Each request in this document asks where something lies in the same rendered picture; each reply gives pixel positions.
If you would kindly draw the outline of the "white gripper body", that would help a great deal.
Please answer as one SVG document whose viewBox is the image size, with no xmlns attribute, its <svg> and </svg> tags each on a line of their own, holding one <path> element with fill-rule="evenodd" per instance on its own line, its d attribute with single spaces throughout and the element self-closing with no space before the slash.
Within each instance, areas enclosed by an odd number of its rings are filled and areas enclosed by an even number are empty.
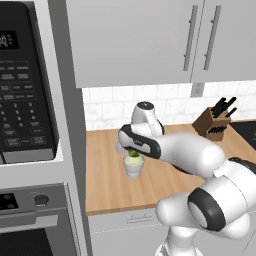
<svg viewBox="0 0 256 256">
<path fill-rule="evenodd" d="M 116 142 L 116 151 L 118 153 L 121 153 L 121 152 L 124 152 L 126 151 L 127 152 L 127 155 L 128 155 L 128 151 L 129 150 L 136 150 L 137 152 L 139 152 L 140 156 L 141 156 L 141 152 L 138 150 L 138 147 L 132 142 L 132 140 L 129 140 L 129 144 L 126 145 L 126 146 L 123 146 L 120 141 L 117 141 Z"/>
</svg>

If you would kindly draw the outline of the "glass of lemonade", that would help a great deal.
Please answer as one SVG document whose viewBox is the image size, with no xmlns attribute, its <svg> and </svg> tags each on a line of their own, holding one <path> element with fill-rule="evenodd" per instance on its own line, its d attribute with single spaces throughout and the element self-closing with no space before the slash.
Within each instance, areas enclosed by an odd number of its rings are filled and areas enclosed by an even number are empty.
<svg viewBox="0 0 256 256">
<path fill-rule="evenodd" d="M 125 155 L 123 157 L 123 165 L 126 171 L 126 175 L 129 178 L 136 179 L 140 176 L 141 170 L 144 166 L 144 157 L 141 155 L 137 157 Z"/>
</svg>

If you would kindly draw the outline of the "grey tall appliance cabinet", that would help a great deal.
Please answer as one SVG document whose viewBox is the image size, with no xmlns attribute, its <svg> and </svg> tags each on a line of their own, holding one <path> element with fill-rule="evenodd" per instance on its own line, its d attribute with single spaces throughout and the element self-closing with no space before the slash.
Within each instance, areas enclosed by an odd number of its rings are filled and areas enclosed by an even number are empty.
<svg viewBox="0 0 256 256">
<path fill-rule="evenodd" d="M 85 215 L 86 135 L 82 92 L 75 85 L 65 0 L 32 1 L 59 134 L 51 161 L 0 165 L 0 189 L 64 183 L 81 256 L 92 256 Z"/>
</svg>

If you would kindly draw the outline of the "grey drawer front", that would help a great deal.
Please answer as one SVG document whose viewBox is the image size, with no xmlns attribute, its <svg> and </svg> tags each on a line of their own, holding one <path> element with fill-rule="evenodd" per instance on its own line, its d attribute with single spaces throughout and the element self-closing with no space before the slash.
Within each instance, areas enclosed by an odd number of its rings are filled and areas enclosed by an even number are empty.
<svg viewBox="0 0 256 256">
<path fill-rule="evenodd" d="M 126 220 L 130 218 L 132 215 L 142 216 L 144 214 L 148 216 L 152 216 L 153 220 L 151 222 L 126 224 Z M 99 234 L 103 232 L 113 232 L 113 231 L 124 231 L 124 230 L 146 228 L 146 227 L 159 228 L 164 232 L 168 230 L 166 226 L 163 226 L 158 221 L 154 208 L 89 216 L 88 221 L 89 221 L 90 232 L 92 234 Z"/>
</svg>

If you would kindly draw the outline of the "brown knife block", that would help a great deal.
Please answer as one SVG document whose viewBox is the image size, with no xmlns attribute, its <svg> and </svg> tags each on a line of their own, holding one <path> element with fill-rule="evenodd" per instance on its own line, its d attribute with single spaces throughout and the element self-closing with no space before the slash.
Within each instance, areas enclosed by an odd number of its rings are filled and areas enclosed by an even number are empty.
<svg viewBox="0 0 256 256">
<path fill-rule="evenodd" d="M 228 108 L 236 101 L 232 97 L 226 101 L 222 97 L 213 107 L 208 107 L 193 123 L 192 127 L 202 137 L 211 141 L 221 141 L 224 131 L 231 122 L 231 115 L 237 110 L 234 107 L 231 111 Z"/>
</svg>

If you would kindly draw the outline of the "black oven knob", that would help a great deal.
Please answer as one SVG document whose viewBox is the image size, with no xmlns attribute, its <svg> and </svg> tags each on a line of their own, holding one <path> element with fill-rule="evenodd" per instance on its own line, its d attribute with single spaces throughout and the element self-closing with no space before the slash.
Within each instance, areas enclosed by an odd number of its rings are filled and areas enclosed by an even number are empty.
<svg viewBox="0 0 256 256">
<path fill-rule="evenodd" d="M 45 194 L 40 194 L 34 197 L 36 207 L 46 206 L 49 202 L 49 197 Z"/>
</svg>

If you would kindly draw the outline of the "grey base cupboard door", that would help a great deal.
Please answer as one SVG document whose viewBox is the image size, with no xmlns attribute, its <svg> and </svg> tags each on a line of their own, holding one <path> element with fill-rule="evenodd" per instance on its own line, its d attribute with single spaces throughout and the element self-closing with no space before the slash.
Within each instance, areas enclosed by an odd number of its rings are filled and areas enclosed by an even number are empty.
<svg viewBox="0 0 256 256">
<path fill-rule="evenodd" d="M 95 233 L 91 235 L 93 256 L 155 256 L 167 237 L 160 225 Z"/>
</svg>

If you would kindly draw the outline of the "wide grey cupboard door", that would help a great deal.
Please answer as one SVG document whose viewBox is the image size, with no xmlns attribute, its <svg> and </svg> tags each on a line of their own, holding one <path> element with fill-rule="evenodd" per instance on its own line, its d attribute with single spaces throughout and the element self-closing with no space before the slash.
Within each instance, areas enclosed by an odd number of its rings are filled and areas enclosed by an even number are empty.
<svg viewBox="0 0 256 256">
<path fill-rule="evenodd" d="M 188 83 L 204 0 L 66 0 L 80 88 Z M 188 71 L 192 6 L 198 5 Z"/>
</svg>

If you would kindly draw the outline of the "black microwave oven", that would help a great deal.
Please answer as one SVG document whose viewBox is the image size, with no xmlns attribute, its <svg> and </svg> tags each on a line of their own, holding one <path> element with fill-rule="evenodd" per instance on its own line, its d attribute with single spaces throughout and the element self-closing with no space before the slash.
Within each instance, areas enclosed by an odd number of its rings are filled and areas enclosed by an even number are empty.
<svg viewBox="0 0 256 256">
<path fill-rule="evenodd" d="M 51 161 L 59 134 L 32 1 L 0 1 L 0 165 Z"/>
</svg>

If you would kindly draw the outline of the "black hob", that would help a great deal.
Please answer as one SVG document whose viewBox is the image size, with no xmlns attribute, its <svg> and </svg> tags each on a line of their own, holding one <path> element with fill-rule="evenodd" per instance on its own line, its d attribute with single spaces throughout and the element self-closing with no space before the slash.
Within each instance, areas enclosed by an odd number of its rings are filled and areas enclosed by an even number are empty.
<svg viewBox="0 0 256 256">
<path fill-rule="evenodd" d="M 231 127 L 256 150 L 256 121 L 231 122 Z"/>
</svg>

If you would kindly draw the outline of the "steel oven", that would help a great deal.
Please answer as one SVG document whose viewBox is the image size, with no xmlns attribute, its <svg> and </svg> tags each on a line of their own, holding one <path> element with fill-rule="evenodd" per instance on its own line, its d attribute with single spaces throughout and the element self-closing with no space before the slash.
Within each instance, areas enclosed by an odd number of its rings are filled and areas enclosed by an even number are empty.
<svg viewBox="0 0 256 256">
<path fill-rule="evenodd" d="M 34 197 L 49 197 L 36 207 Z M 64 183 L 0 189 L 0 228 L 33 224 L 40 216 L 57 215 L 56 227 L 0 234 L 0 256 L 81 256 Z"/>
</svg>

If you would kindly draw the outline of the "narrow grey cupboard door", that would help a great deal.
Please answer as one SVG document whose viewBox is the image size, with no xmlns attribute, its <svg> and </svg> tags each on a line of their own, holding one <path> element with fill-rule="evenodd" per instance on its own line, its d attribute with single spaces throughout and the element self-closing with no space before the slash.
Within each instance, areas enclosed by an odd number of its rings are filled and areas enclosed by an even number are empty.
<svg viewBox="0 0 256 256">
<path fill-rule="evenodd" d="M 216 5 L 221 5 L 209 69 L 207 52 Z M 205 0 L 192 79 L 195 82 L 256 80 L 256 0 Z"/>
</svg>

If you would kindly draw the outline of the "grey wall socket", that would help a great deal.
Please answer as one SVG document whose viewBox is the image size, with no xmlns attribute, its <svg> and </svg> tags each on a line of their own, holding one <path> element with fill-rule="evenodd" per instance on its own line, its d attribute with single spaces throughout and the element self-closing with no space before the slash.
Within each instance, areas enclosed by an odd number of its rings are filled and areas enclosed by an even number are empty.
<svg viewBox="0 0 256 256">
<path fill-rule="evenodd" d="M 190 97 L 191 98 L 201 97 L 204 92 L 204 87 L 205 87 L 204 83 L 193 83 Z"/>
</svg>

